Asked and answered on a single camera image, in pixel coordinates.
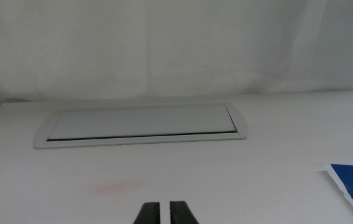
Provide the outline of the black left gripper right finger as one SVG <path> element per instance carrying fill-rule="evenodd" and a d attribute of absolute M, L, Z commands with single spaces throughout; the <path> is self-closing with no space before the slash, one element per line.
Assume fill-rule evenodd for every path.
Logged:
<path fill-rule="evenodd" d="M 170 201 L 171 224 L 199 224 L 185 201 Z"/>

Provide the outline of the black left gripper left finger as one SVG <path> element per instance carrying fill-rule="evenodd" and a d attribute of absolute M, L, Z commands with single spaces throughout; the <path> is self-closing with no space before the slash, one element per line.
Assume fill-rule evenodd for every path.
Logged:
<path fill-rule="evenodd" d="M 160 203 L 145 202 L 141 206 L 134 224 L 160 224 Z"/>

